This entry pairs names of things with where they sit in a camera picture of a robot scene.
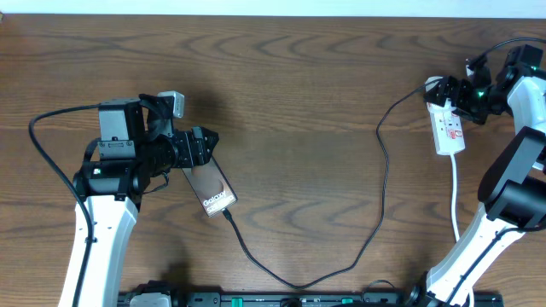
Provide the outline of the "white power strip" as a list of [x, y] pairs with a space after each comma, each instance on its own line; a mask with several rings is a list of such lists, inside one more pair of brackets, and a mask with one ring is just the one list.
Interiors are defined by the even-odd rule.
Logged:
[[465, 149], [461, 119], [455, 115], [455, 107], [447, 98], [443, 107], [426, 100], [430, 114], [436, 153], [441, 156], [454, 156]]

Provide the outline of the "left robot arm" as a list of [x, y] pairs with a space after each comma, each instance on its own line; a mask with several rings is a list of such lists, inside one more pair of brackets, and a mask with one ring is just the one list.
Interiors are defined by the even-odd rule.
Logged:
[[184, 97], [176, 91], [105, 101], [101, 136], [85, 151], [73, 185], [76, 232], [61, 306], [115, 306], [126, 248], [154, 177], [208, 163], [218, 134], [176, 130]]

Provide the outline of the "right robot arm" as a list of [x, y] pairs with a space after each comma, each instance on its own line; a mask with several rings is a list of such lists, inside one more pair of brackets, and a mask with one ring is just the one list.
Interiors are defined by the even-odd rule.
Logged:
[[467, 78], [430, 77], [424, 102], [446, 136], [456, 128], [446, 118], [477, 125], [508, 113], [515, 136], [484, 174], [479, 207], [448, 255], [432, 267], [406, 299], [408, 306], [469, 306], [473, 285], [510, 244], [545, 229], [545, 183], [530, 176], [545, 170], [545, 71], [537, 38], [514, 38], [502, 70], [492, 77], [487, 54], [466, 62]]

